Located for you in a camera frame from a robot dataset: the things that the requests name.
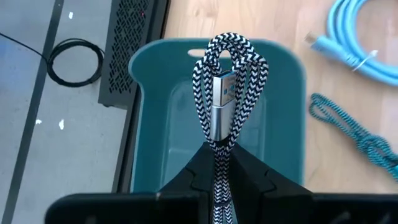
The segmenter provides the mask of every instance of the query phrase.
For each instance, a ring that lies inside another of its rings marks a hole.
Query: cable tie
[[[365,62],[366,62],[367,60],[376,57],[376,56],[377,56],[377,53],[379,53],[378,50],[372,50],[372,51],[368,54],[368,56],[367,56],[361,63],[359,63],[359,65],[358,65],[357,67],[355,67],[355,68],[353,69],[353,72],[357,71],[357,69],[359,69],[363,64],[365,64]]]

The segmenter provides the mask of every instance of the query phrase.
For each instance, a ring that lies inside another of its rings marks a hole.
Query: blue cable
[[[327,57],[342,61],[353,70],[358,70],[377,81],[398,86],[398,67],[374,60],[358,42],[356,18],[366,1],[337,0],[328,16],[328,37],[324,35],[315,37],[308,34],[305,40],[312,44],[312,49]]]
[[[398,182],[398,154],[392,151],[387,140],[372,135],[325,96],[314,93],[311,100],[309,111],[314,118],[340,128],[346,135],[354,139],[358,151],[367,155],[373,164],[385,168]]]

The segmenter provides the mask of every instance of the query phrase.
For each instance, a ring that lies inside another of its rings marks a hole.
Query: black cable
[[[40,52],[36,51],[35,49],[33,49],[32,47],[29,47],[26,44],[23,44],[21,42],[19,42],[16,39],[13,39],[7,35],[4,35],[2,33],[0,33],[1,36],[19,44],[22,45],[24,47],[26,47],[27,49],[35,52],[36,54],[38,54],[39,56],[42,57],[42,59],[45,60],[45,63],[47,64],[47,73],[49,75],[49,77],[55,81],[56,83],[58,83],[59,85],[62,86],[67,86],[67,87],[81,87],[81,86],[85,86],[85,85],[89,85],[94,83],[95,81],[97,81],[100,77],[101,77],[101,68],[102,65],[104,63],[104,51],[102,49],[100,49],[100,47],[98,47],[95,44],[92,44],[91,42],[87,41],[87,40],[83,40],[83,39],[79,39],[79,38],[69,38],[66,39],[64,41],[61,41],[59,44],[57,44],[51,51],[50,57],[49,58],[45,58]],[[98,66],[97,69],[95,70],[94,74],[87,80],[82,81],[82,82],[68,82],[65,81],[63,79],[61,79],[54,71],[53,69],[53,64],[54,64],[54,60],[55,58],[62,52],[64,52],[67,49],[70,49],[72,47],[76,47],[76,46],[82,46],[82,47],[88,47],[89,49],[91,49],[93,52],[95,52],[95,54],[98,57]]]

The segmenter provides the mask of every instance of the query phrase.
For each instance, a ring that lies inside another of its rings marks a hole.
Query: usb connector
[[[324,35],[317,37],[314,34],[309,33],[305,37],[305,41],[311,44],[311,49],[320,52],[328,58],[339,60],[351,68],[357,67],[360,63],[359,58],[349,53],[339,43]]]
[[[210,138],[221,141],[229,135],[235,111],[234,72],[223,72],[213,77],[213,104],[210,117]]]

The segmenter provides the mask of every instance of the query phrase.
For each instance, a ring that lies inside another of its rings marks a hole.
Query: teal plastic bin
[[[156,192],[175,177],[205,141],[192,90],[198,60],[188,54],[209,39],[165,39],[139,49],[129,62],[142,98],[131,192]],[[273,42],[252,40],[269,64],[262,96],[238,143],[275,170],[302,184],[305,72],[297,58]],[[228,58],[220,59],[224,69]]]

